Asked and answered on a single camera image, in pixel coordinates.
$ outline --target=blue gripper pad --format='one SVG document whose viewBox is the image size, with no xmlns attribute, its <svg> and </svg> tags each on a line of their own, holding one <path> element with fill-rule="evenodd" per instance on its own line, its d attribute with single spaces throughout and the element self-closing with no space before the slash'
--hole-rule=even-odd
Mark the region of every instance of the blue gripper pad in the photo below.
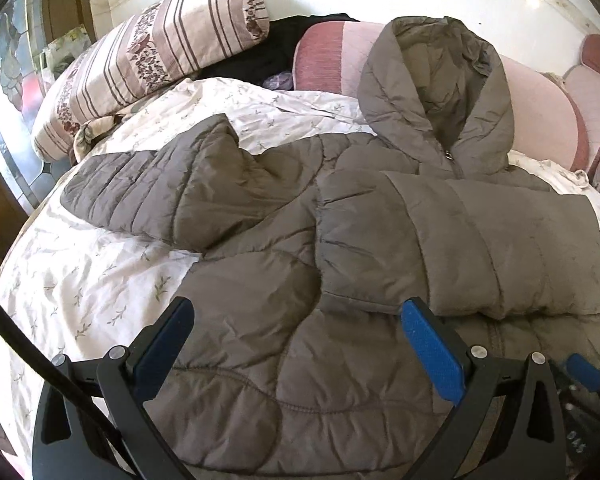
<svg viewBox="0 0 600 480">
<path fill-rule="evenodd" d="M 592 393 L 600 391 L 600 370 L 580 354 L 571 354 L 564 364 L 567 373 Z"/>
<path fill-rule="evenodd" d="M 155 399 L 182 346 L 191 334 L 195 321 L 193 305 L 186 298 L 176 298 L 169 306 L 171 315 L 164 319 L 159 332 L 144 350 L 134 368 L 134 397 L 139 402 Z"/>
<path fill-rule="evenodd" d="M 456 406 L 464 396 L 464 373 L 458 361 L 413 301 L 402 304 L 402 329 L 440 397 Z"/>
</svg>

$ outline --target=jacket hood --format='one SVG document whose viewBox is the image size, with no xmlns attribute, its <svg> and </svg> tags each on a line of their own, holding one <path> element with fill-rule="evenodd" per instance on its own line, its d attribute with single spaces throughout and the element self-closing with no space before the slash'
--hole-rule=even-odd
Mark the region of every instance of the jacket hood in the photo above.
<svg viewBox="0 0 600 480">
<path fill-rule="evenodd" d="M 459 20 L 395 18 L 372 47 L 360 109 L 421 173 L 493 174 L 507 165 L 514 122 L 494 47 Z"/>
</svg>

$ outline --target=black cable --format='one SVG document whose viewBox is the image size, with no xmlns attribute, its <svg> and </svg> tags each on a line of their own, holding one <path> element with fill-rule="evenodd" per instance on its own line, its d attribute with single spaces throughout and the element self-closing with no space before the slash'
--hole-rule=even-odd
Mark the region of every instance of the black cable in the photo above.
<svg viewBox="0 0 600 480">
<path fill-rule="evenodd" d="M 120 456 L 131 463 L 122 443 L 122 436 L 110 420 L 78 386 L 59 372 L 56 367 L 29 341 L 22 330 L 0 306 L 0 336 L 28 364 L 33 371 L 51 384 L 65 399 L 87 415 L 102 430 Z"/>
</svg>

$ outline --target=pink sofa cushion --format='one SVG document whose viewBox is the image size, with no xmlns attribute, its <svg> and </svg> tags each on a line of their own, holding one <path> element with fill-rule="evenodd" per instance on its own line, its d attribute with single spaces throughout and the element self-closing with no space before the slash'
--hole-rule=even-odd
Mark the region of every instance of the pink sofa cushion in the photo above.
<svg viewBox="0 0 600 480">
<path fill-rule="evenodd" d="M 600 74 L 577 65 L 565 77 L 567 92 L 576 103 L 587 128 L 589 161 L 587 171 L 592 178 L 600 163 Z"/>
<path fill-rule="evenodd" d="M 346 24 L 323 22 L 305 32 L 294 54 L 294 89 L 342 94 L 342 37 Z"/>
<path fill-rule="evenodd" d="M 560 87 L 542 74 L 502 56 L 515 121 L 513 149 L 548 158 L 567 170 L 589 161 L 587 131 L 580 112 Z"/>
</svg>

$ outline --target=bed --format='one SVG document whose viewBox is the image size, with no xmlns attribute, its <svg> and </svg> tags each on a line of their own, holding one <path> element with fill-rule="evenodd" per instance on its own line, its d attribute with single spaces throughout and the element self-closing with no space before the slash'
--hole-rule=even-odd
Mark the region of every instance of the bed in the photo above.
<svg viewBox="0 0 600 480">
<path fill-rule="evenodd" d="M 227 114 L 240 147 L 254 154 L 325 132 L 373 134 L 351 96 L 269 91 L 227 78 L 186 78 L 136 110 L 85 160 L 159 150 L 219 113 Z M 509 153 L 509 162 L 559 194 L 586 196 L 600 227 L 600 194 L 582 172 L 517 151 Z M 81 166 L 62 177 L 27 221 L 0 268 L 0 303 L 49 358 L 62 352 L 72 360 L 98 358 L 116 344 L 128 344 L 157 319 L 198 262 L 187 251 L 95 228 L 71 215 L 59 199 Z M 0 338 L 0 420 L 16 452 L 28 462 L 41 389 L 42 380 Z"/>
</svg>

